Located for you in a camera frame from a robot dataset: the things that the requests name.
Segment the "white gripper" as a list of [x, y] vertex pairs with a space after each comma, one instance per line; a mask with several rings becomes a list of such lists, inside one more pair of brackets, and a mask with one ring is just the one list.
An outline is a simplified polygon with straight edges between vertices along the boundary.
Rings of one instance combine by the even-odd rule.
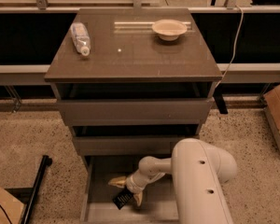
[[146, 184], [140, 183], [137, 184], [134, 181], [134, 178], [129, 175], [128, 177], [126, 176], [120, 176], [120, 177], [115, 177], [109, 180], [108, 184], [113, 187], [117, 187], [120, 189], [124, 189], [125, 187], [134, 194], [134, 199], [136, 201], [136, 204], [140, 206], [143, 201], [143, 190], [146, 187]]

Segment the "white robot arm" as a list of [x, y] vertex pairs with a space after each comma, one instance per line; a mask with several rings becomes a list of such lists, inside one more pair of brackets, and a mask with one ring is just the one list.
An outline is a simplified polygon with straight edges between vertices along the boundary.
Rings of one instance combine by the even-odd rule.
[[170, 175], [180, 224], [233, 224], [221, 185], [236, 174], [230, 152], [187, 138], [175, 145], [169, 158], [145, 156], [134, 173], [112, 178], [108, 184], [121, 189], [113, 203], [122, 208], [130, 199], [140, 204], [147, 185]]

